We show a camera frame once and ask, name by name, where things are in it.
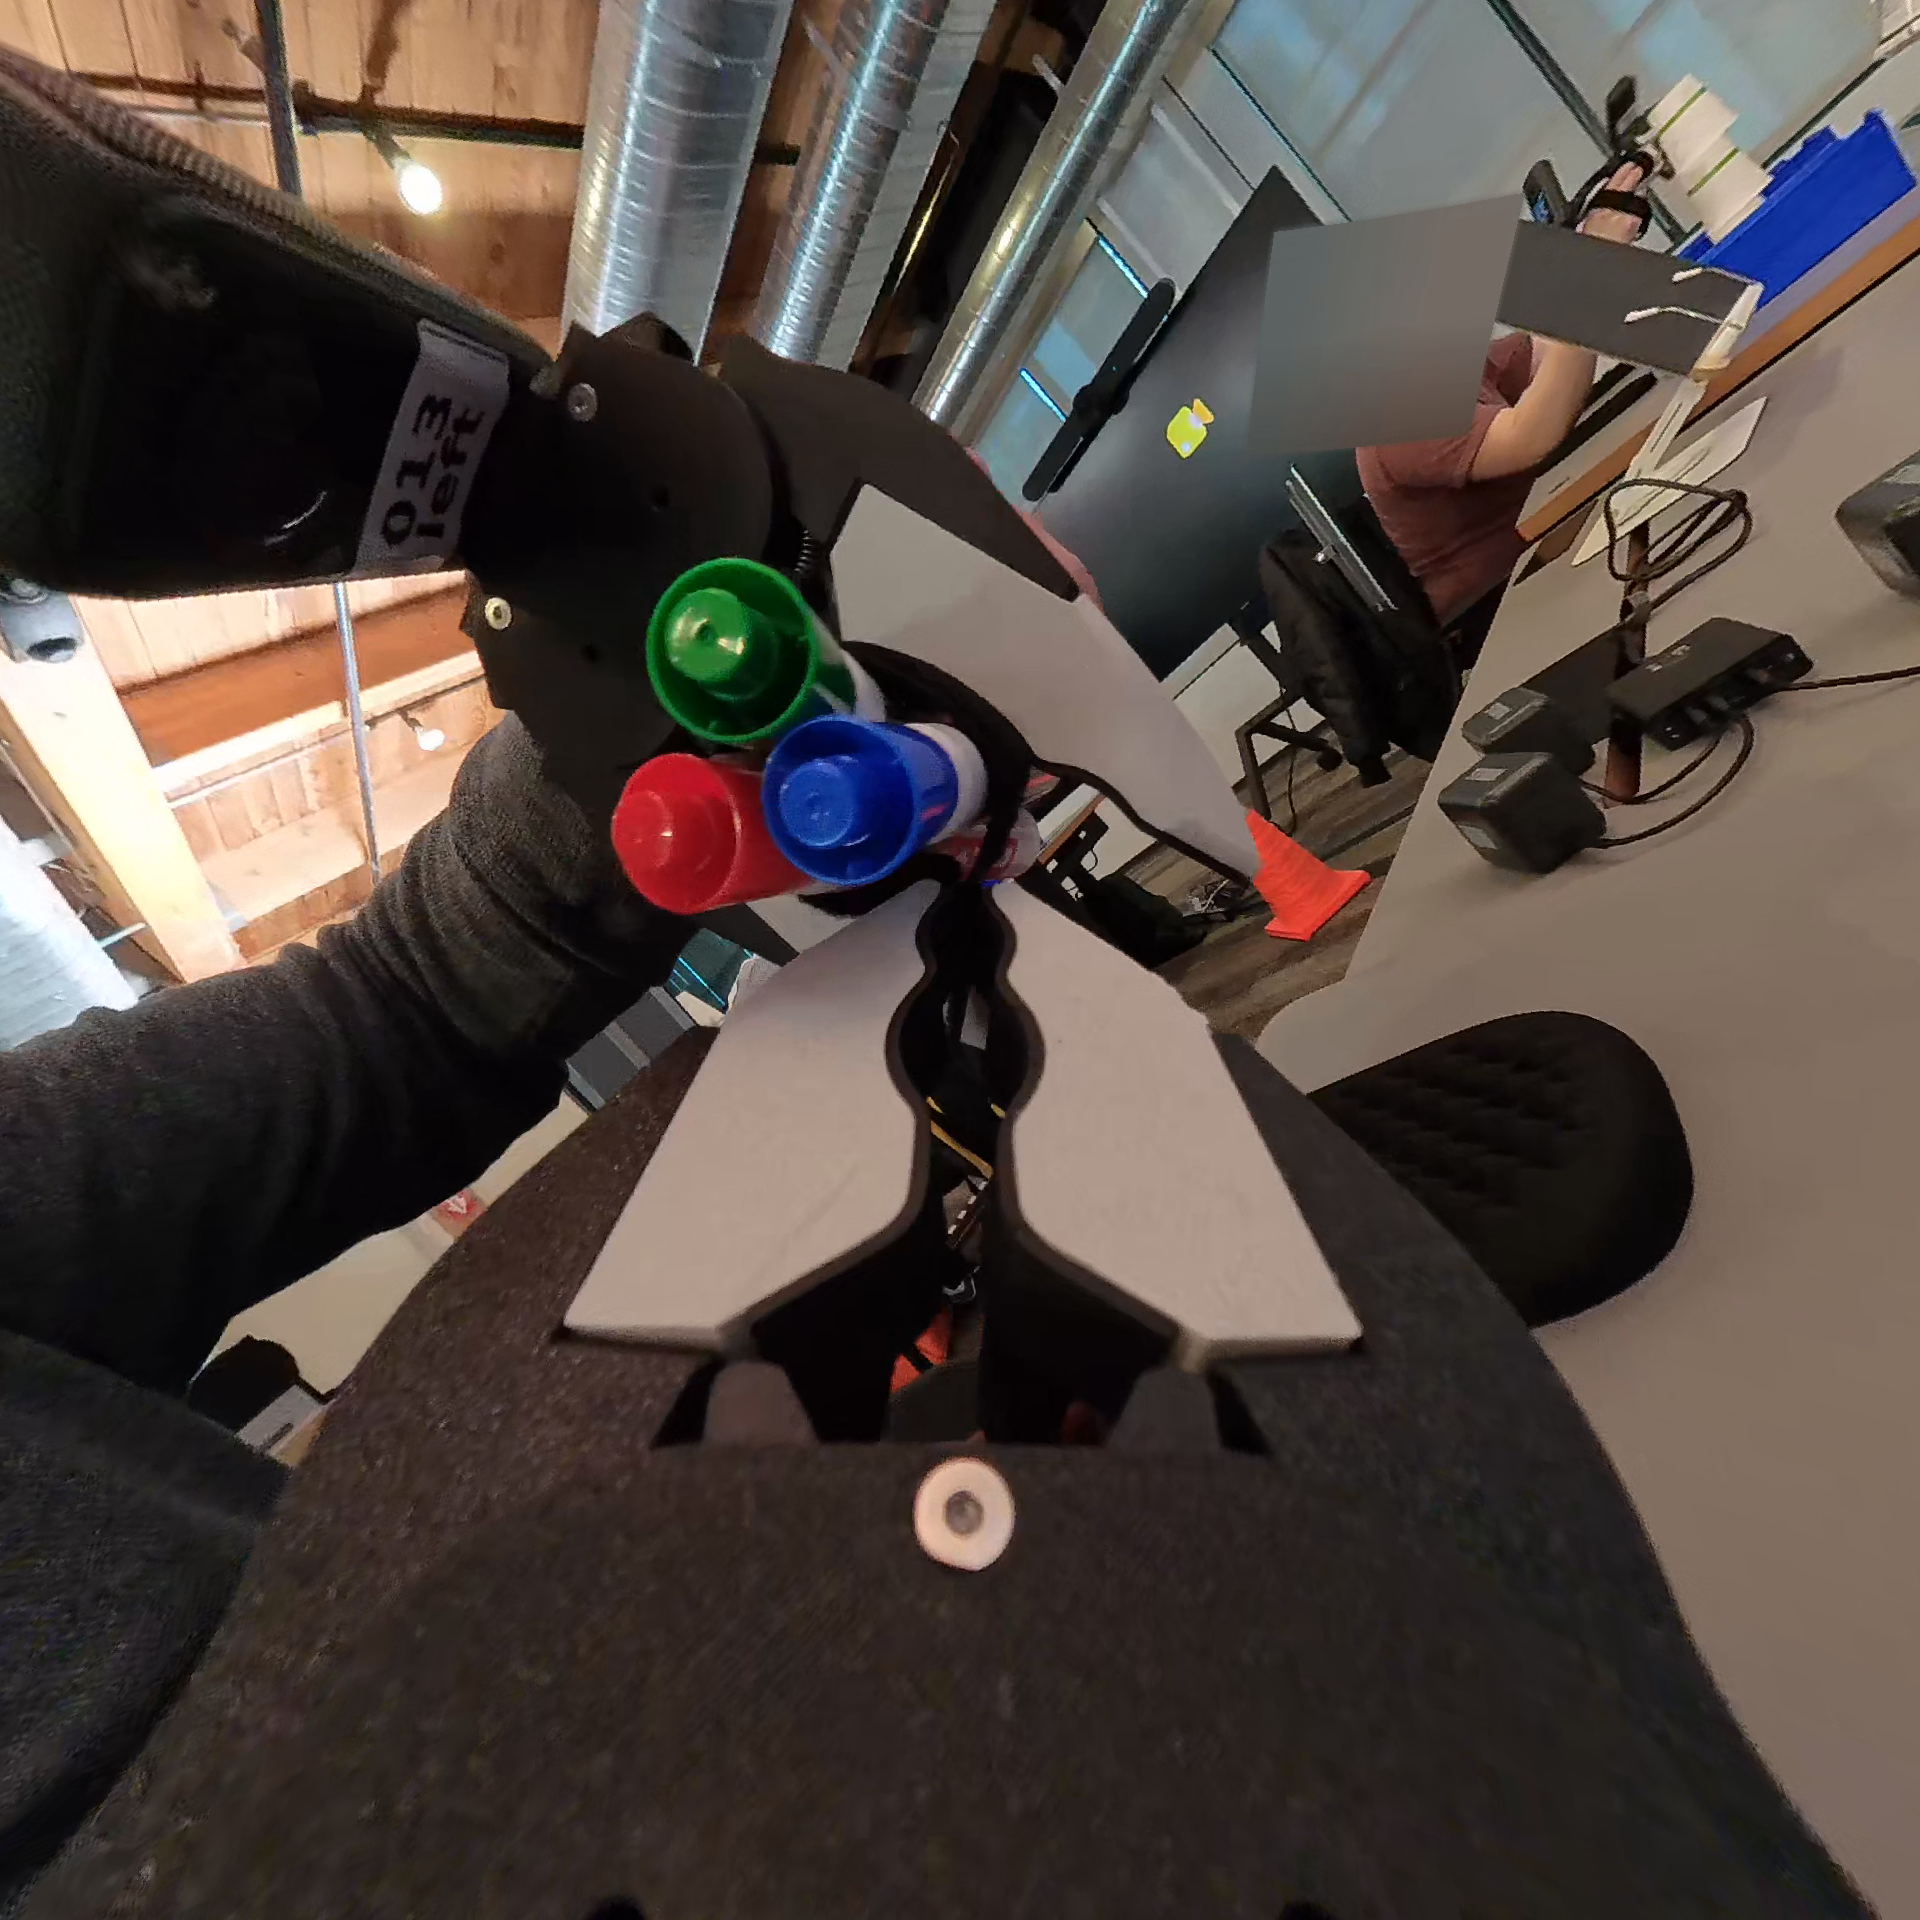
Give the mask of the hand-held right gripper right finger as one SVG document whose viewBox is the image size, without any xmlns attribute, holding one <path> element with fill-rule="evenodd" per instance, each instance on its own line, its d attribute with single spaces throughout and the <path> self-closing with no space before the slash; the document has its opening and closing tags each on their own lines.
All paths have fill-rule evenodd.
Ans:
<svg viewBox="0 0 1920 1920">
<path fill-rule="evenodd" d="M 1024 1054 L 1001 1139 L 1018 1234 L 1178 1366 L 1350 1349 L 1359 1320 L 1210 1027 L 1048 903 L 989 909 Z"/>
</svg>

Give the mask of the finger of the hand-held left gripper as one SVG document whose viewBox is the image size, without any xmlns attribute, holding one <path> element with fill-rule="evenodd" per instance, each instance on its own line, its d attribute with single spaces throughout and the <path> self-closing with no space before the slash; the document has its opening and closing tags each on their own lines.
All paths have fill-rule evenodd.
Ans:
<svg viewBox="0 0 1920 1920">
<path fill-rule="evenodd" d="M 914 658 L 989 705 L 1032 761 L 1089 784 L 1152 839 L 1257 875 L 1231 781 L 1086 597 L 1063 600 L 858 487 L 832 542 L 842 638 Z"/>
</svg>

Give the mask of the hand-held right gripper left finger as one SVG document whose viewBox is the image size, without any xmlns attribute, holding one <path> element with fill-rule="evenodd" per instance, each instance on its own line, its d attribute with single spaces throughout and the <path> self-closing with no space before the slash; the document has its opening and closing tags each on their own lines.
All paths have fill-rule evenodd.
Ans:
<svg viewBox="0 0 1920 1920">
<path fill-rule="evenodd" d="M 717 1029 L 567 1309 L 564 1330 L 743 1353 L 770 1312 L 896 1242 L 927 1194 L 902 1056 L 929 982 L 918 881 L 761 983 Z"/>
</svg>

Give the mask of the green dry-erase marker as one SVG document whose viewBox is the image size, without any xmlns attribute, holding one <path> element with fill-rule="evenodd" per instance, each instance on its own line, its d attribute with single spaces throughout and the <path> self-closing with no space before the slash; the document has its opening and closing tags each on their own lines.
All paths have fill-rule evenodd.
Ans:
<svg viewBox="0 0 1920 1920">
<path fill-rule="evenodd" d="M 768 753 L 816 718 L 888 714 L 801 591 L 753 560 L 684 573 L 649 617 L 641 658 L 662 714 L 724 753 Z"/>
</svg>

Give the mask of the blue dry-erase marker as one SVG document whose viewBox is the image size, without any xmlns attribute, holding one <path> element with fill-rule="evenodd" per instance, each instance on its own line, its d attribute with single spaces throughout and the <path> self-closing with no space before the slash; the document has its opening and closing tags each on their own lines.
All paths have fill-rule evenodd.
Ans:
<svg viewBox="0 0 1920 1920">
<path fill-rule="evenodd" d="M 828 887 L 888 881 L 976 823 L 989 773 L 974 742 L 938 725 L 821 715 L 782 734 L 761 768 L 776 851 Z"/>
</svg>

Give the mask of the red dry-erase marker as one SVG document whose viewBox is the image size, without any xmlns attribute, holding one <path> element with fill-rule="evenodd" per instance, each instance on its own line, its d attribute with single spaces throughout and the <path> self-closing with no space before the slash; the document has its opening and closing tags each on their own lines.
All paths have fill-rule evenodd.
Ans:
<svg viewBox="0 0 1920 1920">
<path fill-rule="evenodd" d="M 661 911 L 697 919 L 782 896 L 832 896 L 765 823 L 756 758 L 662 753 L 632 768 L 609 823 L 620 869 Z"/>
</svg>

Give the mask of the person's left forearm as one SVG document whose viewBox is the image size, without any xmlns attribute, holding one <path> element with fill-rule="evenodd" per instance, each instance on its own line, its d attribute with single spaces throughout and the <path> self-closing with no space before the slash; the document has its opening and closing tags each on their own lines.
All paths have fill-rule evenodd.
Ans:
<svg viewBox="0 0 1920 1920">
<path fill-rule="evenodd" d="M 5 1054 L 5 1336 L 180 1394 L 548 1117 L 688 936 L 503 718 L 352 919 Z"/>
</svg>

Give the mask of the large black display screen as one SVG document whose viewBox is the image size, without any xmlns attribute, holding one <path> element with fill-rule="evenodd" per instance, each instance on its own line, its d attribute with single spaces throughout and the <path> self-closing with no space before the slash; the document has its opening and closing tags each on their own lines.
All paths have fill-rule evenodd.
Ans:
<svg viewBox="0 0 1920 1920">
<path fill-rule="evenodd" d="M 1266 539 L 1301 526 L 1292 461 L 1255 427 L 1255 385 L 1272 239 L 1314 225 L 1271 168 L 1177 298 L 1125 405 L 1029 506 L 1158 679 L 1262 602 Z"/>
</svg>

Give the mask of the black video bar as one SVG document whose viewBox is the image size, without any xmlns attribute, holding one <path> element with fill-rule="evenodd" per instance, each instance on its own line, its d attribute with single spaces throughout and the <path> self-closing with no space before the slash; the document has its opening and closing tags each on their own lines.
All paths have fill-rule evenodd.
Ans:
<svg viewBox="0 0 1920 1920">
<path fill-rule="evenodd" d="M 1152 353 L 1177 298 L 1178 288 L 1172 279 L 1157 279 L 1146 288 L 1117 341 L 1106 351 L 1093 377 L 1076 392 L 1063 424 L 1054 431 L 1045 451 L 1022 480 L 1024 503 L 1038 506 L 1048 493 L 1057 489 L 1103 424 L 1125 405 L 1140 365 Z"/>
</svg>

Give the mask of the orange traffic cone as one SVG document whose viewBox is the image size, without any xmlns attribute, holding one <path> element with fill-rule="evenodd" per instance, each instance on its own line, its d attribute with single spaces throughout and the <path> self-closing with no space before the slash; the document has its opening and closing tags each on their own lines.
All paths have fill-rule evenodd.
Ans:
<svg viewBox="0 0 1920 1920">
<path fill-rule="evenodd" d="M 1333 869 L 1252 809 L 1245 811 L 1245 825 L 1255 841 L 1255 889 L 1268 915 L 1263 933 L 1271 941 L 1308 945 L 1372 882 L 1366 871 Z"/>
</svg>

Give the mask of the black office chair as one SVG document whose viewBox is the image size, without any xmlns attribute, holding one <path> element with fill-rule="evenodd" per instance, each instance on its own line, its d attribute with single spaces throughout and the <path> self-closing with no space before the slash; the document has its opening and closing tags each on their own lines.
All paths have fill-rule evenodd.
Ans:
<svg viewBox="0 0 1920 1920">
<path fill-rule="evenodd" d="M 1383 784 L 1389 753 L 1431 761 L 1441 745 L 1482 626 L 1473 617 L 1439 623 L 1368 518 L 1358 518 L 1346 539 L 1384 591 L 1384 611 L 1368 609 L 1304 531 L 1271 536 L 1257 577 L 1286 673 L 1358 781 Z"/>
</svg>

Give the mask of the black power adapter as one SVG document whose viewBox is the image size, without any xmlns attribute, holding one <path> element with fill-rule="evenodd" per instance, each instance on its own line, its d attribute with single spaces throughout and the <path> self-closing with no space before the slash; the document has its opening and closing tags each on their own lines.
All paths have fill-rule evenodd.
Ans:
<svg viewBox="0 0 1920 1920">
<path fill-rule="evenodd" d="M 1441 786 L 1439 815 L 1503 874 L 1548 875 L 1597 851 L 1607 825 L 1576 773 L 1548 753 L 1485 755 Z"/>
<path fill-rule="evenodd" d="M 1481 758 L 1548 755 L 1569 770 L 1593 761 L 1590 743 L 1554 698 L 1516 687 L 1477 710 L 1460 725 L 1463 742 Z"/>
</svg>

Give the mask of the black charging hub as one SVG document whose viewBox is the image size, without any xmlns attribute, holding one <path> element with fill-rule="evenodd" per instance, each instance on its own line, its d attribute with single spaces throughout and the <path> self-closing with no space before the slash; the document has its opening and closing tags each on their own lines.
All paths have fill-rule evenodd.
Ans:
<svg viewBox="0 0 1920 1920">
<path fill-rule="evenodd" d="M 1785 632 L 1712 617 L 1660 654 L 1642 657 L 1605 691 L 1605 703 L 1617 727 L 1677 753 L 1716 736 L 1809 670 L 1809 657 Z"/>
</svg>

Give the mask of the white paper sheet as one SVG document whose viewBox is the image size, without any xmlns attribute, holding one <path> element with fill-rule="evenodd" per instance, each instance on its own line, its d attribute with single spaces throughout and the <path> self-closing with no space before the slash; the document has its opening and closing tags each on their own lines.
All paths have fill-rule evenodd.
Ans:
<svg viewBox="0 0 1920 1920">
<path fill-rule="evenodd" d="M 1743 458 L 1767 399 L 1756 399 L 1729 422 L 1703 431 L 1686 447 L 1671 451 L 1647 473 L 1624 477 L 1599 501 L 1585 536 L 1576 542 L 1572 565 L 1583 567 L 1663 512 L 1701 506 L 1721 473 Z"/>
</svg>

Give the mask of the white stacked containers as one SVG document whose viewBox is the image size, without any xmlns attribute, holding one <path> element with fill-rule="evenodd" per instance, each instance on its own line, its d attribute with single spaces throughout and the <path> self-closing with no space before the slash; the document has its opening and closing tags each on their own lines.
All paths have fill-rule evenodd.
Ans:
<svg viewBox="0 0 1920 1920">
<path fill-rule="evenodd" d="M 1677 182 L 1692 219 L 1726 241 L 1764 202 L 1769 170 L 1740 149 L 1733 137 L 1736 111 L 1694 77 L 1672 82 L 1645 111 L 1647 139 L 1663 175 Z"/>
</svg>

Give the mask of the black box device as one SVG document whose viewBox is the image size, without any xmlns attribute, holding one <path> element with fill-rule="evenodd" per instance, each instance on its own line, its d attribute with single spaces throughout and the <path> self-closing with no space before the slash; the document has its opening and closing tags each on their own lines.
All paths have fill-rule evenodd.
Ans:
<svg viewBox="0 0 1920 1920">
<path fill-rule="evenodd" d="M 1834 525 L 1882 589 L 1918 600 L 1918 454 L 1849 494 Z"/>
</svg>

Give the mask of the blue storage bin stack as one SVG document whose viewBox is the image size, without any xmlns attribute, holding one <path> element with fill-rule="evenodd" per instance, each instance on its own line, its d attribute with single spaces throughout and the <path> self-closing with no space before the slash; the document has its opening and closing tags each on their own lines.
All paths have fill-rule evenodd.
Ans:
<svg viewBox="0 0 1920 1920">
<path fill-rule="evenodd" d="M 1849 136 L 1809 133 L 1777 162 L 1760 206 L 1736 229 L 1719 242 L 1698 233 L 1677 254 L 1756 282 L 1767 305 L 1913 191 L 1914 176 L 1893 126 L 1870 111 Z"/>
</svg>

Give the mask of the silver ventilation duct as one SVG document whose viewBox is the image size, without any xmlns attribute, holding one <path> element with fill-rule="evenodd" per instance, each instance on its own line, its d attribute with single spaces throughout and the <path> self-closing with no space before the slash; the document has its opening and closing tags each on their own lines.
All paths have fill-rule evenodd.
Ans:
<svg viewBox="0 0 1920 1920">
<path fill-rule="evenodd" d="M 968 80 L 993 2 L 846 2 L 758 290 L 753 341 L 846 370 Z"/>
<path fill-rule="evenodd" d="M 1150 109 L 1208 46 L 1229 2 L 1109 2 L 960 295 L 914 403 L 970 443 L 1074 270 L 1081 229 Z"/>
<path fill-rule="evenodd" d="M 654 317 L 711 365 L 751 329 L 833 13 L 598 6 L 561 333 Z"/>
</svg>

